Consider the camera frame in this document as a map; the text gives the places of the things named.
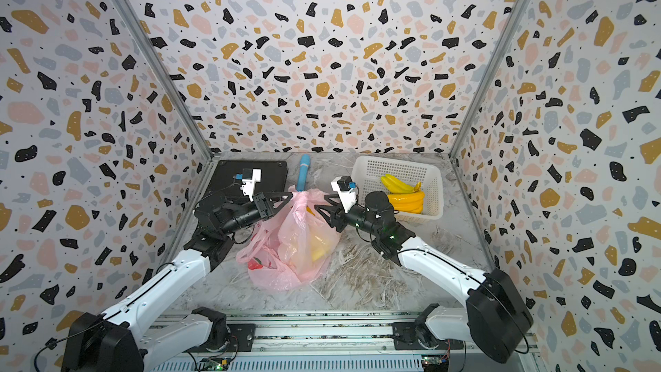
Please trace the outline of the yellow banana bunch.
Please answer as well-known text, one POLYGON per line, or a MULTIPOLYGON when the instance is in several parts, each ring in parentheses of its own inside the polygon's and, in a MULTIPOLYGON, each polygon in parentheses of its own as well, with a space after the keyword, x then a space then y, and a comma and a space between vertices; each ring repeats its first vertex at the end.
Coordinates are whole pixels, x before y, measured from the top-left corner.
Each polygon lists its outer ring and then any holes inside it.
POLYGON ((327 258, 338 241, 337 234, 310 207, 306 208, 306 238, 313 263, 327 258))
POLYGON ((380 180, 384 187, 392 194, 413 194, 420 191, 422 187, 420 182, 411 186, 390 174, 382 176, 380 180))
POLYGON ((389 194, 387 198, 396 211, 416 215, 423 213, 425 193, 422 191, 407 194, 389 194))

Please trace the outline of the pink plastic bag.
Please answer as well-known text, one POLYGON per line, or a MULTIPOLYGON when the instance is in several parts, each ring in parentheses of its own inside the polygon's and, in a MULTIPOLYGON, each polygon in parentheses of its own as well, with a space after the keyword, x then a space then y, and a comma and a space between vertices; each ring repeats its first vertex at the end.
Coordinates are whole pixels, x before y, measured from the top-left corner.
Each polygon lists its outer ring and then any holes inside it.
MULTIPOLYGON (((236 257, 238 264, 247 267, 253 284, 281 292, 313 282, 323 273, 337 246, 327 258, 313 263, 306 238, 306 208, 321 217, 314 206, 325 203, 324 195, 319 189, 295 191, 283 210, 258 224, 251 242, 236 257)), ((340 234, 332 230, 338 245, 340 234)))

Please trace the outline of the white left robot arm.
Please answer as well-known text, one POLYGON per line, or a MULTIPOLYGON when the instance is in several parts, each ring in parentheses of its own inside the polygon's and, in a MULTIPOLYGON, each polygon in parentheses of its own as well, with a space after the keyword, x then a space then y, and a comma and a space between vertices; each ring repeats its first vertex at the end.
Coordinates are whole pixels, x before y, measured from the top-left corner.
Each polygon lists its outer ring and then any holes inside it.
POLYGON ((199 226, 175 258, 129 297, 100 314, 84 313, 63 338, 63 371, 149 371, 194 348, 225 351, 231 344, 227 317, 197 308, 157 331, 154 321, 189 287, 216 269, 235 245, 234 234, 276 216, 290 192, 259 192, 237 204, 217 191, 195 207, 199 226))

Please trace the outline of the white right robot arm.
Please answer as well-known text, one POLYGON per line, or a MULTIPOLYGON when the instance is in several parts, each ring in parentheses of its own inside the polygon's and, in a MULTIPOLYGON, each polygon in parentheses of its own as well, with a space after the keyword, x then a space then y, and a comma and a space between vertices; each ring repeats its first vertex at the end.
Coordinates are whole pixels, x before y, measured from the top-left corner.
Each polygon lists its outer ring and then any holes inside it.
POLYGON ((430 350, 446 340, 472 342, 491 360, 506 363, 527 341, 534 321, 507 273, 476 269, 437 251, 396 219, 381 191, 368 194, 363 204, 344 192, 324 199, 315 209, 329 227, 367 234, 382 258, 427 278, 461 303, 454 309, 430 304, 399 342, 430 350))

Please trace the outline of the black ribbed carry case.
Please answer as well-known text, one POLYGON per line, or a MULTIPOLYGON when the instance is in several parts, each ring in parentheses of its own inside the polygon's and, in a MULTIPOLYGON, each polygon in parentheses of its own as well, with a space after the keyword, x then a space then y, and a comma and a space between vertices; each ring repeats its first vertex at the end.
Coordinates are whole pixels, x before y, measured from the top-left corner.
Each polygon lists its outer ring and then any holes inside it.
POLYGON ((259 192, 283 192, 287 182, 284 161, 220 160, 203 195, 205 199, 222 193, 228 200, 244 204, 249 196, 243 188, 253 182, 253 195, 259 192))

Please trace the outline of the blue cylindrical tube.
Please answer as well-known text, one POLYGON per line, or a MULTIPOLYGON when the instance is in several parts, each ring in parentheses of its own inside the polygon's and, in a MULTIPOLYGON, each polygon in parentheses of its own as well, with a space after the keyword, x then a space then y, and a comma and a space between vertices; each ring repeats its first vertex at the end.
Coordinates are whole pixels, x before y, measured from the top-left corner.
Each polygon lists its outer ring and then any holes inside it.
POLYGON ((296 183, 296 190, 297 191, 305 191, 306 190, 306 181, 307 181, 307 174, 309 171, 311 165, 311 158, 308 154, 304 154, 301 157, 300 163, 299 163, 299 174, 297 178, 297 183, 296 183))

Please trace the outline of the white perforated plastic basket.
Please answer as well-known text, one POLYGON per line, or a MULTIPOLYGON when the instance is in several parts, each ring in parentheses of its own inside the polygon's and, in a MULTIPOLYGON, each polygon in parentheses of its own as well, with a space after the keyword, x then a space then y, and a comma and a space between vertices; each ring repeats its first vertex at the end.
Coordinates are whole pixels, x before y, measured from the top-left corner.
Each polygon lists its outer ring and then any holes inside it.
POLYGON ((416 215, 395 210, 397 220, 423 224, 442 217, 444 207, 442 177, 440 170, 435 165, 361 156, 356 160, 351 173, 351 178, 360 189, 359 201, 361 203, 371 192, 383 191, 387 195, 392 194, 380 180, 387 174, 393 175, 411 186, 420 182, 422 184, 420 191, 425 193, 423 213, 416 215))

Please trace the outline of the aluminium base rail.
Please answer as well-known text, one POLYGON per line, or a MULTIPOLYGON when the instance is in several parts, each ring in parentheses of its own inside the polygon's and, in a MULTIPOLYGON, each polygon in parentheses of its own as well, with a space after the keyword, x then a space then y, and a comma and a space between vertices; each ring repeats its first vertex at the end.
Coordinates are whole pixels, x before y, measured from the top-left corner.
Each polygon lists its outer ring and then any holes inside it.
POLYGON ((201 316, 167 311, 139 341, 145 371, 543 371, 532 338, 505 363, 477 344, 415 341, 411 312, 227 313, 227 343, 201 347, 201 316))

